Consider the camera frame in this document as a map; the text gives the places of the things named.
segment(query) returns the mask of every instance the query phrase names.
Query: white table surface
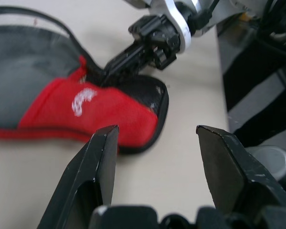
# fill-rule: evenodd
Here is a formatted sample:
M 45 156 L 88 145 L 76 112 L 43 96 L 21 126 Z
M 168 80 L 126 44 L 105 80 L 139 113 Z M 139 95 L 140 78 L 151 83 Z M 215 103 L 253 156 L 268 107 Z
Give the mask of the white table surface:
M 146 12 L 122 0 L 0 0 L 31 7 L 65 22 L 104 66 L 133 41 L 128 27 Z M 170 96 L 166 124 L 147 152 L 119 156 L 112 203 L 152 205 L 193 221 L 199 206 L 213 205 L 204 176 L 199 124 L 227 129 L 215 30 L 192 39 L 164 72 Z M 0 229 L 36 228 L 68 162 L 83 143 L 70 140 L 0 140 Z

